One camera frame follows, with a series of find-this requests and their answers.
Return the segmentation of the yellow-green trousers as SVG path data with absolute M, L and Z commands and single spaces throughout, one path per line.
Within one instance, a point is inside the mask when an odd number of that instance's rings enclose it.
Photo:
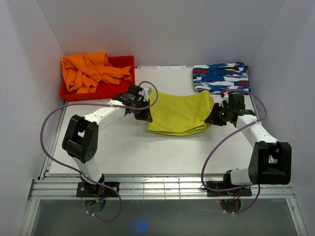
M 177 96 L 153 91 L 150 94 L 149 132 L 169 136 L 188 136 L 209 127 L 205 120 L 210 115 L 214 99 L 208 91 Z

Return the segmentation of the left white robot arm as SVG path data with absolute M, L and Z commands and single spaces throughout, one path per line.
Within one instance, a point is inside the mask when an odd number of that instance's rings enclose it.
M 85 116 L 71 117 L 62 148 L 76 162 L 83 186 L 93 196 L 100 196 L 104 192 L 105 178 L 94 159 L 99 132 L 130 113 L 137 120 L 152 122 L 149 108 L 151 93 L 151 88 L 130 85 L 126 92 L 116 95 L 105 107 Z

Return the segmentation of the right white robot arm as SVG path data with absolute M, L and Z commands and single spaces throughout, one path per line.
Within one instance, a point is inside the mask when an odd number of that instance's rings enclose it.
M 236 131 L 242 132 L 252 147 L 252 155 L 246 168 L 228 170 L 223 180 L 202 181 L 203 187 L 212 193 L 224 192 L 234 195 L 239 190 L 253 185 L 287 185 L 291 180 L 292 147 L 288 142 L 280 142 L 262 126 L 263 118 L 246 109 L 245 91 L 232 90 L 221 93 L 221 102 L 215 103 L 206 119 L 210 125 L 224 126 L 231 123 Z

